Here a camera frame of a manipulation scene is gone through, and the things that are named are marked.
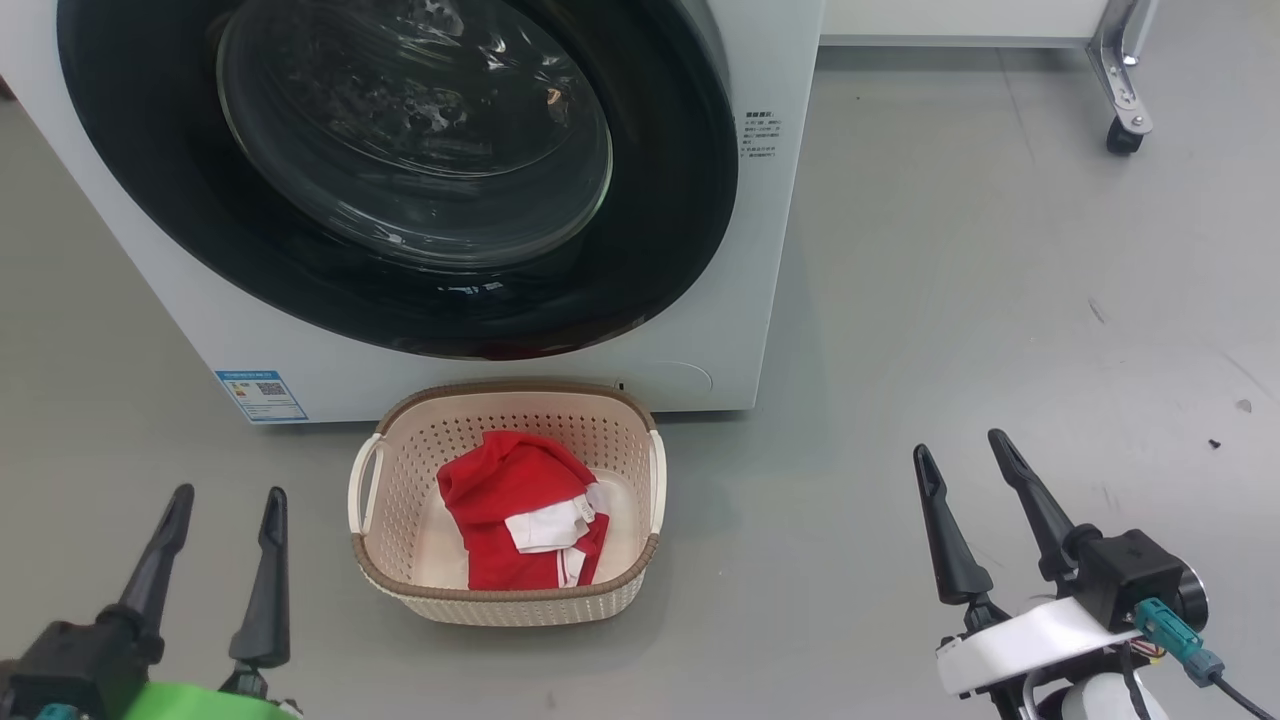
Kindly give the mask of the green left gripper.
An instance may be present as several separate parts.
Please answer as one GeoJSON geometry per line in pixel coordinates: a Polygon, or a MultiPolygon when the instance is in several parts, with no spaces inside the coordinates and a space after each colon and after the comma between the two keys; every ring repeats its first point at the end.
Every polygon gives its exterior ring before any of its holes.
{"type": "MultiPolygon", "coordinates": [[[[157,639],[172,571],[186,547],[195,488],[173,492],[148,543],[134,565],[119,600],[99,614],[100,623],[122,623],[136,639],[157,639]]],[[[150,682],[124,714],[125,719],[302,719],[293,700],[271,700],[260,669],[291,660],[291,598],[288,566],[288,506],[283,488],[273,487],[259,528],[260,560],[253,588],[229,656],[237,667],[216,689],[169,682],[150,682]]]]}

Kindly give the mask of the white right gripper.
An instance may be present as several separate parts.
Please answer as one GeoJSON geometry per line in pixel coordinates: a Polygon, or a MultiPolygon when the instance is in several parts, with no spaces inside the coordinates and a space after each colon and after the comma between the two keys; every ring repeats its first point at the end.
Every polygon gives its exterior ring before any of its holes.
{"type": "MultiPolygon", "coordinates": [[[[1075,524],[1005,430],[989,429],[988,442],[1030,525],[1041,575],[1056,585],[1070,585],[1076,561],[1066,553],[1064,542],[1075,524]]],[[[1111,632],[1073,598],[1042,603],[1018,616],[1001,611],[987,596],[993,582],[951,512],[948,488],[925,445],[913,450],[913,462],[937,596],[945,605],[966,605],[966,633],[936,651],[945,691],[993,693],[1025,682],[1038,687],[1065,680],[1071,684],[1071,696],[1083,696],[1101,675],[1105,679],[1100,688],[1120,696],[1123,662],[1132,659],[1125,643],[1138,638],[1139,632],[1111,632]]]]}

